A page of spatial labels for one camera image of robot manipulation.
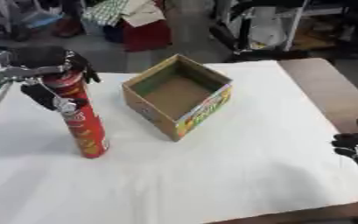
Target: pringles can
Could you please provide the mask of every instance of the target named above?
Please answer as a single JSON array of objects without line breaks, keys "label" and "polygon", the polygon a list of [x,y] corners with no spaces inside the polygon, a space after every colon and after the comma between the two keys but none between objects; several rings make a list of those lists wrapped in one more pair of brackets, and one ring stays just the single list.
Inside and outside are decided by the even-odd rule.
[{"label": "pringles can", "polygon": [[93,111],[82,73],[68,72],[45,77],[43,83],[62,98],[85,99],[87,105],[74,112],[61,113],[85,158],[98,158],[109,148],[100,117]]}]

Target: table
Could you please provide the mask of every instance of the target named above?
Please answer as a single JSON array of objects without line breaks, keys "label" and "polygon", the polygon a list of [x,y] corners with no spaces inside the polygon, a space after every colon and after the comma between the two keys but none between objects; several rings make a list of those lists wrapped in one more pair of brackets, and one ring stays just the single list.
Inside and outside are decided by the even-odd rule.
[{"label": "table", "polygon": [[[355,125],[358,117],[358,89],[333,66],[323,59],[280,61],[280,65],[340,132],[358,131]],[[358,203],[215,223],[271,224],[355,217],[358,217]]]}]

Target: can lid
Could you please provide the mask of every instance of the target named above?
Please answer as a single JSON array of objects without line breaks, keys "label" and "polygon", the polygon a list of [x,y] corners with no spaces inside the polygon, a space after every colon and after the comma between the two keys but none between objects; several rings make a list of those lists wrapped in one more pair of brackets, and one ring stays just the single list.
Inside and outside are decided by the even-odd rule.
[{"label": "can lid", "polygon": [[82,73],[68,72],[61,76],[46,76],[42,81],[50,88],[64,88],[72,86],[82,78]]}]

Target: red cylindrical can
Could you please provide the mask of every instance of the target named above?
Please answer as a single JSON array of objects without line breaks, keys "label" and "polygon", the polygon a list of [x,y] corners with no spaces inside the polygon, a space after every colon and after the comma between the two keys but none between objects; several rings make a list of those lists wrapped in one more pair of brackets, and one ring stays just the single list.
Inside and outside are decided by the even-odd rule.
[{"label": "red cylindrical can", "polygon": [[108,148],[100,117],[93,111],[82,73],[69,72],[61,77],[46,77],[43,83],[62,98],[86,99],[88,104],[72,113],[61,113],[86,158],[98,158]]}]

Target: open box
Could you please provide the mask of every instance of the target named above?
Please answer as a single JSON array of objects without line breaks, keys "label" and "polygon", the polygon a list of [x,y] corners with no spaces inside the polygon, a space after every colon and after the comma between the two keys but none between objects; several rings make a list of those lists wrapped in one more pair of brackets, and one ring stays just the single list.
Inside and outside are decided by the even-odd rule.
[{"label": "open box", "polygon": [[127,104],[173,141],[228,101],[231,79],[175,55],[123,83]]}]

